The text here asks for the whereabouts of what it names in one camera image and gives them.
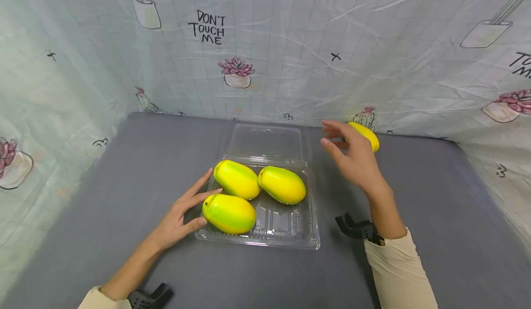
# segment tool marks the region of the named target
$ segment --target wrist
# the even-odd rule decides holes
[[[152,235],[149,235],[144,239],[136,249],[136,252],[139,252],[139,254],[146,259],[157,258],[163,251],[164,248],[153,238]]]
[[[361,189],[369,199],[393,195],[393,190],[381,175]]]

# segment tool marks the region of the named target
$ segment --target plastic clamshell box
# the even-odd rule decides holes
[[[310,149],[304,127],[248,122],[231,122],[231,127],[233,130],[228,151],[221,160],[242,163],[256,174],[268,165],[289,169],[301,177],[307,194],[300,203],[286,205],[261,190],[258,197],[249,201],[256,210],[256,224],[251,231],[242,235],[228,235],[207,224],[195,233],[196,238],[258,246],[319,249],[321,242],[315,184],[307,162]],[[208,190],[220,187],[211,176]]]

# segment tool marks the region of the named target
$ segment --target finger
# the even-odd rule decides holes
[[[333,144],[333,142],[331,142],[330,140],[322,138],[321,145],[326,150],[326,152],[328,152],[328,154],[332,156],[332,159],[334,160],[334,162],[336,162],[337,165],[342,163],[343,160],[346,158],[346,156],[343,155],[343,153],[339,150],[339,148],[335,144]]]
[[[193,233],[197,231],[198,229],[202,228],[206,225],[207,220],[203,217],[195,218],[189,221],[187,224],[183,225],[181,228],[179,228],[179,235],[178,239],[184,238],[186,235],[189,235],[190,233]]]
[[[335,130],[336,129],[334,127],[329,127],[329,126],[323,127],[323,131],[326,132],[326,133],[333,132]]]
[[[335,144],[339,149],[345,149],[346,151],[348,151],[348,149],[350,148],[350,145],[347,142],[332,142],[332,143]]]
[[[341,132],[335,131],[335,132],[330,132],[330,133],[326,134],[324,137],[328,138],[328,139],[333,139],[333,138],[341,138],[342,139],[344,136],[343,136],[343,134],[341,134]]]
[[[223,188],[218,188],[216,190],[211,190],[211,191],[208,191],[208,192],[205,192],[205,193],[199,193],[199,194],[193,195],[191,198],[189,198],[187,200],[179,202],[179,204],[178,204],[178,207],[179,207],[178,208],[179,209],[178,213],[180,215],[184,214],[186,211],[188,211],[189,208],[195,207],[197,204],[205,201],[206,198],[209,197],[210,195],[221,193],[222,190],[223,190]]]
[[[360,137],[363,137],[363,135],[361,135],[357,130],[354,129],[354,127],[350,126],[349,124],[332,120],[323,120],[322,123],[324,126],[332,127],[340,131],[347,141],[357,140]]]
[[[199,180],[197,180],[195,182],[195,184],[192,185],[192,187],[190,187],[185,194],[183,194],[183,196],[181,196],[181,198],[179,198],[179,200],[186,200],[187,198],[190,198],[192,197],[193,195],[195,195],[198,190],[200,190],[201,187],[203,187],[203,185],[206,183],[206,181],[208,181],[210,179],[210,175],[212,174],[212,167],[209,168],[205,174],[203,174],[202,177],[199,178]]]

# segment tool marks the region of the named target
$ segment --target mango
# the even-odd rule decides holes
[[[256,173],[249,167],[232,160],[221,160],[216,165],[214,179],[227,193],[245,200],[252,200],[260,193]]]
[[[203,202],[202,211],[207,221],[227,234],[247,233],[256,223],[252,205],[233,195],[210,195]]]
[[[306,187],[302,179],[282,167],[264,167],[258,174],[258,184],[283,204],[297,204],[306,196]]]
[[[355,130],[359,131],[361,135],[366,137],[367,140],[371,142],[372,152],[377,152],[378,149],[380,149],[380,141],[378,141],[378,138],[376,137],[376,134],[374,134],[373,131],[353,121],[350,121],[348,124],[354,127]]]

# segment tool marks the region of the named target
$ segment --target left hand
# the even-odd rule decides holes
[[[205,175],[171,205],[167,214],[147,237],[147,240],[153,243],[158,250],[163,251],[172,247],[175,243],[184,239],[186,235],[206,225],[207,222],[203,217],[192,219],[187,224],[184,224],[184,213],[189,208],[205,201],[210,195],[221,193],[222,188],[197,194],[198,190],[208,181],[211,174],[212,168],[206,171]]]

